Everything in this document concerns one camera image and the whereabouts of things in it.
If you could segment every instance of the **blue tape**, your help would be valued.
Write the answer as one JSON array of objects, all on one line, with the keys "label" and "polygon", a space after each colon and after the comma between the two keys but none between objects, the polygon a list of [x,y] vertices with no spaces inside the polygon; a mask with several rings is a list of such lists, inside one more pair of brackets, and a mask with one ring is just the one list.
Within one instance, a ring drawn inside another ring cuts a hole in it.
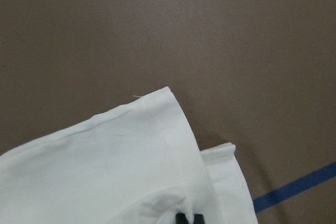
[{"label": "blue tape", "polygon": [[253,200],[256,213],[336,176],[336,162]]}]

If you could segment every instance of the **blue stripe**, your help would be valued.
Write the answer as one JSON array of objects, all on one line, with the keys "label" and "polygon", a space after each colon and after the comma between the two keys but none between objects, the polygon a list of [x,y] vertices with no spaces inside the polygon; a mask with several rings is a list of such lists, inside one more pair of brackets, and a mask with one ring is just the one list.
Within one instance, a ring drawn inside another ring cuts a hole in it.
[{"label": "blue stripe", "polygon": [[256,213],[336,176],[336,162],[253,200]]}]

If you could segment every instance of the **brown floor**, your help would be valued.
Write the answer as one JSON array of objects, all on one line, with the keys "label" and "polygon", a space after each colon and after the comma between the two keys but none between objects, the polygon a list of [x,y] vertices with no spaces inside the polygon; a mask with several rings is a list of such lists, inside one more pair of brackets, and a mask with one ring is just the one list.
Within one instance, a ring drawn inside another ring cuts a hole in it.
[{"label": "brown floor", "polygon": [[[335,0],[0,0],[0,153],[170,86],[252,196],[336,160]],[[258,214],[334,223],[335,179]]]}]

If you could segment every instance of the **black object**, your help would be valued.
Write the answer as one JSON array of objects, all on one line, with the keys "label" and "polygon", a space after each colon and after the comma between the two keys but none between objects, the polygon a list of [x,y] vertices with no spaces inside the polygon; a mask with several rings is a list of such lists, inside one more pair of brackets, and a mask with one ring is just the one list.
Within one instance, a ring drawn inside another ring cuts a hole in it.
[{"label": "black object", "polygon": [[[185,214],[179,213],[175,217],[176,224],[188,224]],[[203,215],[194,214],[194,224],[205,224]]]}]

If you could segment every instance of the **white fabric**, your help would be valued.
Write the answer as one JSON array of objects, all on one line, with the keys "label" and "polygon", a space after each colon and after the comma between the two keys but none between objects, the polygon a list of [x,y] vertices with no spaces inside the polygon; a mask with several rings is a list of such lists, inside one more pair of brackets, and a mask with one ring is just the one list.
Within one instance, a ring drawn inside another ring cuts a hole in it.
[{"label": "white fabric", "polygon": [[232,146],[200,155],[166,87],[0,156],[0,223],[256,223]]}]

